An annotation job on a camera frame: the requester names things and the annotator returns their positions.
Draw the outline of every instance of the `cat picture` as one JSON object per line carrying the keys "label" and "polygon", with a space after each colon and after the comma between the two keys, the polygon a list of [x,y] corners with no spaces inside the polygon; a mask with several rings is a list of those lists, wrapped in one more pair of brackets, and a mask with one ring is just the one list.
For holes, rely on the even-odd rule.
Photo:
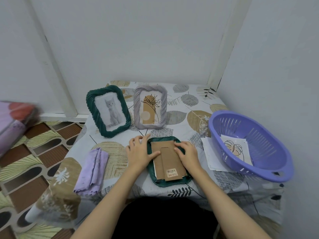
{"label": "cat picture", "polygon": [[116,108],[114,98],[112,98],[109,101],[105,100],[105,103],[110,113],[110,121],[111,121],[111,124],[107,125],[107,127],[119,125],[122,122],[122,119],[121,119],[119,111]]}

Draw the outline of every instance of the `purple plastic basket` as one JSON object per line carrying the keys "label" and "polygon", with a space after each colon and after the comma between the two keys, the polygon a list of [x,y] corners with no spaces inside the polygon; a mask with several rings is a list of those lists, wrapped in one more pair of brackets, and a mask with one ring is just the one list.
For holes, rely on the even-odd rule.
{"label": "purple plastic basket", "polygon": [[[256,175],[265,180],[282,183],[293,176],[293,163],[286,147],[258,122],[231,111],[217,111],[208,122],[213,149],[234,171]],[[237,158],[223,143],[220,135],[245,138],[253,166]]]}

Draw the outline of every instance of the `person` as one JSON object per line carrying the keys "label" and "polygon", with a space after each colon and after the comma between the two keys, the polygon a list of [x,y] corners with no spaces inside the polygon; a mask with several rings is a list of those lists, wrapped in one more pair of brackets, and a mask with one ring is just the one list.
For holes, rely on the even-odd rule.
{"label": "person", "polygon": [[[213,182],[208,173],[201,167],[195,146],[188,141],[174,143],[176,146],[174,150],[184,167],[205,193],[213,213],[209,214],[208,211],[200,209],[198,205],[187,198],[163,201],[148,197],[156,199],[156,201],[148,203],[146,197],[137,199],[125,207],[126,199],[134,182],[149,162],[160,154],[160,151],[147,154],[149,136],[150,134],[144,137],[137,136],[130,140],[126,147],[127,168],[110,192],[74,232],[71,239],[124,238],[125,235],[126,237],[135,235],[137,238],[181,238],[184,237],[182,235],[190,236],[192,234],[206,235],[206,237],[212,238],[217,225],[211,222],[214,221],[214,218],[217,219],[228,239],[270,238]],[[185,154],[177,147],[185,149]]]}

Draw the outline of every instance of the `patterned floor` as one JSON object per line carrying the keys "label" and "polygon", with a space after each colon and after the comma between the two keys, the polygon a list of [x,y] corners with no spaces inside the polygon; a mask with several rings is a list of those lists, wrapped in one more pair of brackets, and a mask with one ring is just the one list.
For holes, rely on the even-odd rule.
{"label": "patterned floor", "polygon": [[48,187],[84,123],[41,122],[0,158],[0,238],[68,239],[72,229],[28,223],[25,215]]}

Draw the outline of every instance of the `wall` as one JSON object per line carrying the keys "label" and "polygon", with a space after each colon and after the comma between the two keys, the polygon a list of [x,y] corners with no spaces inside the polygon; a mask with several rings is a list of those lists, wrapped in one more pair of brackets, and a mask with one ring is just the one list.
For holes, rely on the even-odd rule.
{"label": "wall", "polygon": [[0,20],[0,100],[32,102],[44,112],[63,113],[6,0],[0,0]]}
{"label": "wall", "polygon": [[218,88],[290,150],[281,238],[317,238],[319,0],[253,0]]}
{"label": "wall", "polygon": [[31,0],[79,114],[107,80],[206,84],[233,0]]}

